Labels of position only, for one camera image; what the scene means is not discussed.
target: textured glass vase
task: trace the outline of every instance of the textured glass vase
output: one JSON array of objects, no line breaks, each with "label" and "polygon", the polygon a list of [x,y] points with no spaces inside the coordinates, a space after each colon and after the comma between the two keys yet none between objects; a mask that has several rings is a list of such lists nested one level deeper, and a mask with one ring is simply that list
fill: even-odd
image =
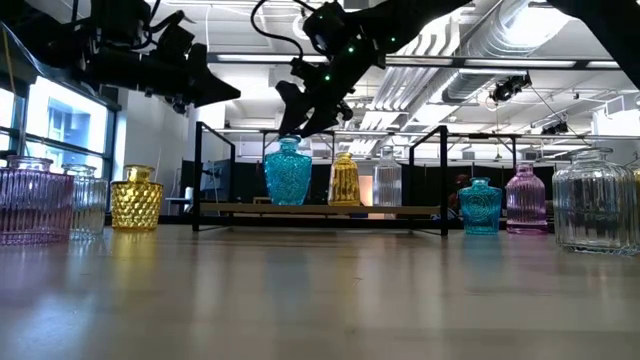
[{"label": "textured glass vase", "polygon": [[533,174],[533,165],[520,164],[506,187],[507,231],[513,234],[547,233],[544,183]]},{"label": "textured glass vase", "polygon": [[300,137],[283,136],[280,150],[265,156],[264,175],[271,202],[302,205],[311,180],[311,157],[298,153]]},{"label": "textured glass vase", "polygon": [[502,190],[489,186],[489,178],[473,178],[460,190],[464,230],[470,235],[496,234],[500,226]]},{"label": "textured glass vase", "polygon": [[358,165],[351,160],[351,154],[338,153],[331,166],[331,182],[329,183],[329,205],[359,206],[360,185]]},{"label": "textured glass vase", "polygon": [[402,206],[402,167],[393,156],[393,146],[380,149],[380,162],[373,168],[373,206]]},{"label": "textured glass vase", "polygon": [[162,206],[161,184],[151,182],[155,170],[145,165],[126,165],[126,181],[111,183],[112,226],[119,230],[154,230]]},{"label": "textured glass vase", "polygon": [[71,240],[91,240],[102,235],[107,211],[107,181],[96,179],[96,168],[80,164],[62,165],[73,176]]},{"label": "textured glass vase", "polygon": [[73,177],[50,173],[52,163],[9,156],[0,169],[0,245],[69,240]]},{"label": "textured glass vase", "polygon": [[566,250],[638,252],[638,200],[633,172],[606,160],[613,151],[571,153],[572,165],[553,175],[556,242]]}]

